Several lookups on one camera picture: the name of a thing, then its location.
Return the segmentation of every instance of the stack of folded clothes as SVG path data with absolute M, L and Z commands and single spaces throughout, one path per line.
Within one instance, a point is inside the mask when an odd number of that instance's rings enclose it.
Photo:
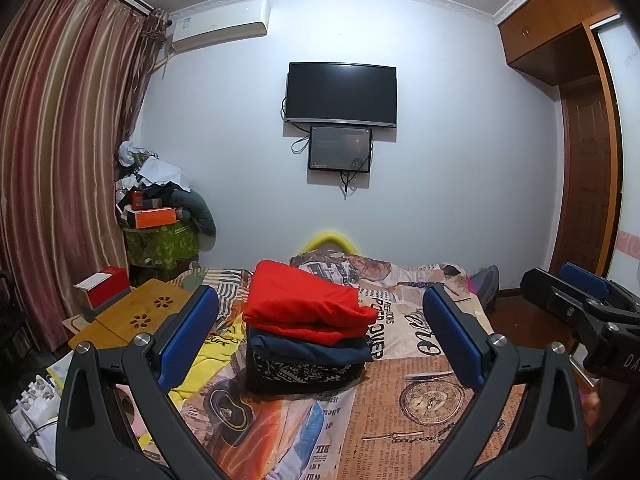
M 372 360 L 366 333 L 377 316 L 358 303 L 356 288 L 258 263 L 244 308 L 247 389 L 285 395 L 344 387 Z

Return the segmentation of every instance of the yellow foam tube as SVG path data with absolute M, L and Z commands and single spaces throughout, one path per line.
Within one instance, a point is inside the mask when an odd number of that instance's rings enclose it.
M 353 244 L 347 240 L 344 236 L 335 233 L 333 231 L 326 231 L 324 233 L 320 233 L 318 236 L 314 236 L 309 240 L 308 244 L 306 244 L 302 250 L 298 254 L 308 253 L 309 251 L 313 251 L 317 249 L 322 244 L 327 242 L 332 242 L 338 246 L 345 252 L 349 254 L 358 254 L 358 251 L 353 246 Z

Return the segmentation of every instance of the television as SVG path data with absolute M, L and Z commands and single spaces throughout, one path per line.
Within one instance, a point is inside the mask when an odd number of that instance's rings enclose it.
M 289 63 L 284 120 L 396 127 L 396 68 Z
M 371 128 L 314 124 L 309 135 L 310 170 L 369 173 Z

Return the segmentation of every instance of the white wall-mounted air conditioner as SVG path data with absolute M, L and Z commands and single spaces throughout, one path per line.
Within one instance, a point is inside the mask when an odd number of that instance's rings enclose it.
M 184 52 L 225 41 L 265 36 L 270 12 L 267 0 L 254 0 L 181 18 L 175 23 L 173 48 Z

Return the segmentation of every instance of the television screen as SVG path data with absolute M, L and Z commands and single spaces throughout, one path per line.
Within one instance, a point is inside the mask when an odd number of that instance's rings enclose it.
M 308 168 L 369 173 L 371 141 L 370 128 L 312 126 Z
M 290 63 L 285 121 L 396 126 L 396 69 Z

